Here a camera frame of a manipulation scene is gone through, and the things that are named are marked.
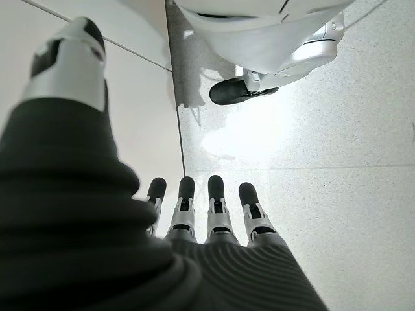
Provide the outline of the left robot hand black glove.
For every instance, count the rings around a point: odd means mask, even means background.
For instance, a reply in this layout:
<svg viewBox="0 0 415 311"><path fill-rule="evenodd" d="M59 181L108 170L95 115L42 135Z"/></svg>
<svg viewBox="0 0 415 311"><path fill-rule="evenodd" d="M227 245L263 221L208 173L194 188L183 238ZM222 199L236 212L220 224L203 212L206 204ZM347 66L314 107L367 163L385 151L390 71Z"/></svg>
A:
<svg viewBox="0 0 415 311"><path fill-rule="evenodd" d="M78 17L34 54L1 135L2 310L325 310L242 183L248 244L237 241L220 176L208 181L208 234L194 232L182 178L165 238L155 235L166 182L144 200L120 162L108 111L100 30Z"/></svg>

